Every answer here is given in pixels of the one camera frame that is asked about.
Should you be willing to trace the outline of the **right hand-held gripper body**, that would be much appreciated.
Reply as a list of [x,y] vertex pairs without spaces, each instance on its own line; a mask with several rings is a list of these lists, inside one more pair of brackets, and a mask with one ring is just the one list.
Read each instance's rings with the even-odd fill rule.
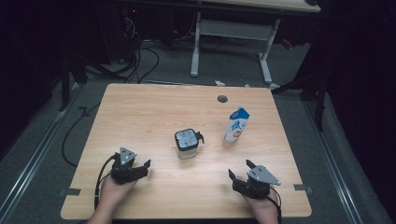
[[281,182],[263,165],[257,165],[247,171],[246,181],[238,179],[233,184],[233,190],[251,199],[261,200],[269,194],[272,185],[280,186]]

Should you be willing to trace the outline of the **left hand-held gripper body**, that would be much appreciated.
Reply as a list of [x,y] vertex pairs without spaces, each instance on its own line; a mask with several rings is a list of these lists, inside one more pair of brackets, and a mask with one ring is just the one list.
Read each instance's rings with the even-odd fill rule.
[[139,173],[133,168],[136,154],[126,147],[120,147],[120,152],[115,154],[115,161],[110,174],[118,184],[136,181]]

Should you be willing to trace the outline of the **blue and white milk carton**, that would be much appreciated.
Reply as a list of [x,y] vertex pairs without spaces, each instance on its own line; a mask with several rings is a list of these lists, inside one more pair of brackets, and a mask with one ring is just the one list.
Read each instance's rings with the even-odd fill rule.
[[248,123],[249,117],[249,113],[243,107],[239,107],[230,115],[228,127],[223,139],[224,145],[233,144],[238,140]]

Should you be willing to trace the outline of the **glass jar with black lid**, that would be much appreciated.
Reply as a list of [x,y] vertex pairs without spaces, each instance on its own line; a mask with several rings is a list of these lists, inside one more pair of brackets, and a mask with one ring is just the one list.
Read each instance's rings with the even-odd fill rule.
[[181,160],[193,158],[197,155],[199,143],[205,142],[204,136],[194,129],[185,129],[175,133],[177,156]]

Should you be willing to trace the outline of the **person's left hand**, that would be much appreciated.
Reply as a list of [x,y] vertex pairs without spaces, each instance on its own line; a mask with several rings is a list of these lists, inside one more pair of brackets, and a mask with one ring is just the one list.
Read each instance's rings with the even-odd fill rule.
[[97,209],[114,213],[135,184],[136,181],[119,184],[108,176],[102,183]]

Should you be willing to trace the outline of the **person's right hand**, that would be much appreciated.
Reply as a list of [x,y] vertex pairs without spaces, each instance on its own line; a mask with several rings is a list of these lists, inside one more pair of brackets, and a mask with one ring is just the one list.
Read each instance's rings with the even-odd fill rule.
[[247,204],[250,206],[256,219],[260,217],[277,218],[276,206],[270,200],[256,200],[251,199],[248,196],[244,196],[244,199],[247,201]]

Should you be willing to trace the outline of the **black metal stand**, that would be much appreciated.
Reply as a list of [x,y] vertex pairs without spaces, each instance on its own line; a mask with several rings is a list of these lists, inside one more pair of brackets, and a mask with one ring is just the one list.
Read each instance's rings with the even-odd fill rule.
[[325,109],[325,95],[328,82],[326,73],[313,73],[308,76],[298,77],[292,82],[271,90],[272,94],[279,94],[283,91],[301,89],[300,98],[302,101],[316,101],[314,122],[320,131],[323,131],[322,119]]
[[73,77],[77,84],[86,84],[88,80],[83,62],[74,54],[66,54],[63,59],[61,111],[64,111],[70,102],[70,77]]

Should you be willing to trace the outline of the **white-framed desk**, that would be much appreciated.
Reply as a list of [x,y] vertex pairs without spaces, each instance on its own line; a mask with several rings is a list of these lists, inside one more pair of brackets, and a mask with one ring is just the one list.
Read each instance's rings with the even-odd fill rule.
[[[200,7],[203,6],[203,3],[213,3],[237,7],[239,9],[242,7],[252,7],[253,9],[265,9],[269,12],[303,13],[304,15],[306,13],[316,15],[321,11],[320,6],[316,2],[311,4],[310,0],[197,0],[197,2]],[[200,39],[202,35],[264,41],[266,46],[263,48],[263,52],[258,53],[258,59],[264,82],[269,85],[271,90],[275,90],[278,88],[278,85],[273,83],[267,57],[276,37],[280,22],[281,19],[279,16],[275,16],[274,22],[270,25],[259,25],[241,21],[216,21],[202,19],[201,13],[197,12],[194,49],[191,58],[191,76],[197,77],[199,74]]]

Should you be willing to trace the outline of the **metal floor rail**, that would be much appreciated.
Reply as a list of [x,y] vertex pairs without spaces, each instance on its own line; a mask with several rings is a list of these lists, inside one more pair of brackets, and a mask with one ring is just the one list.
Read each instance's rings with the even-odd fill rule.
[[35,176],[35,173],[48,153],[54,135],[59,130],[59,127],[62,124],[71,104],[74,103],[83,88],[84,84],[75,83],[73,85],[70,91],[71,96],[69,102],[62,105],[61,109],[57,112],[56,117],[41,138],[38,146],[35,148],[35,151],[28,156],[29,161],[23,167],[22,172],[19,174],[18,179],[15,181],[9,194],[0,205],[0,224],[6,224],[9,220],[23,193],[28,188]]
[[338,164],[332,154],[330,145],[326,139],[323,131],[321,131],[316,124],[314,108],[310,103],[303,103],[304,110],[310,119],[311,125],[316,133],[316,136],[320,143],[320,151],[322,153],[324,163],[328,169],[331,176],[333,185],[337,192],[338,198],[344,207],[346,216],[350,224],[363,224],[361,215],[356,207],[353,197],[350,193],[349,187],[342,173],[338,167]]

